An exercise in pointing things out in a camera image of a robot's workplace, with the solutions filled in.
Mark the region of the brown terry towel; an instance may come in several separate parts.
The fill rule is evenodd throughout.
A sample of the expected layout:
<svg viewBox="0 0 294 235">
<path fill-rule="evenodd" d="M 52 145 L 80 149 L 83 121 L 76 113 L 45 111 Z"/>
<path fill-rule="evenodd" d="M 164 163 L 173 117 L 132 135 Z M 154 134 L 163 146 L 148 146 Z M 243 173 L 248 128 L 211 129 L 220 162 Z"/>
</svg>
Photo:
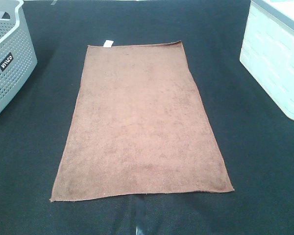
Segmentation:
<svg viewBox="0 0 294 235">
<path fill-rule="evenodd" d="M 51 201 L 233 190 L 181 41 L 87 47 Z"/>
</svg>

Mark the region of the black table cloth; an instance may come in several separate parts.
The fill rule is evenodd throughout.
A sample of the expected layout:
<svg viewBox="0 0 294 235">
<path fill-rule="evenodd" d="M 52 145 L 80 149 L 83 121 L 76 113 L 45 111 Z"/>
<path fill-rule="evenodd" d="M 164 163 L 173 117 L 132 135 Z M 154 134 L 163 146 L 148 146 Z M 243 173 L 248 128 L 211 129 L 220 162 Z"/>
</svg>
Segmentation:
<svg viewBox="0 0 294 235">
<path fill-rule="evenodd" d="M 239 61 L 247 0 L 32 0 L 37 66 L 0 114 L 0 235 L 294 235 L 294 121 Z M 182 41 L 231 193 L 51 202 L 88 45 Z"/>
</svg>

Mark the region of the pale green woven basket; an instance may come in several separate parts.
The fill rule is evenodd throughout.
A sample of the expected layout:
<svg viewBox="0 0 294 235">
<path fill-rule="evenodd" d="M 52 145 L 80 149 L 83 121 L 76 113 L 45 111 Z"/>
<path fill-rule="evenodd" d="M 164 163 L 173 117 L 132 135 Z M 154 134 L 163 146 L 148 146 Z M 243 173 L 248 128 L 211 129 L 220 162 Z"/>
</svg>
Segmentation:
<svg viewBox="0 0 294 235">
<path fill-rule="evenodd" d="M 294 0 L 252 0 L 240 62 L 294 120 Z"/>
</svg>

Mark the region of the grey perforated plastic basket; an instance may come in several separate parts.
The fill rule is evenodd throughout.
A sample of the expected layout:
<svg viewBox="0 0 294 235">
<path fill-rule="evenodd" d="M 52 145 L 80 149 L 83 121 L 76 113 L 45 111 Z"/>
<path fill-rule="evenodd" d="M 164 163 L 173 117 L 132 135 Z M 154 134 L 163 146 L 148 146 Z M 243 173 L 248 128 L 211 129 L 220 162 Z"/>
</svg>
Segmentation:
<svg viewBox="0 0 294 235">
<path fill-rule="evenodd" d="M 0 113 L 10 103 L 37 65 L 37 57 L 22 0 L 0 0 Z"/>
</svg>

